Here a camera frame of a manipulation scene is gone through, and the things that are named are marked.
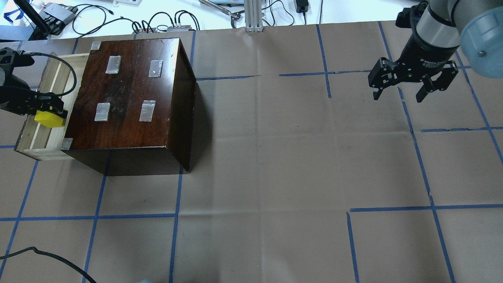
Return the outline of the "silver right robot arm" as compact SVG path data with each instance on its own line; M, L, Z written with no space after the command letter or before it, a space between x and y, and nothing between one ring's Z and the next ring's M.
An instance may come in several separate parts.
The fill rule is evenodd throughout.
M412 34L397 61L381 57L368 75L374 100L402 82L422 83L416 101L445 91L458 74L451 59L462 49L471 68L488 78L503 76L501 0L423 0L404 8L395 25Z

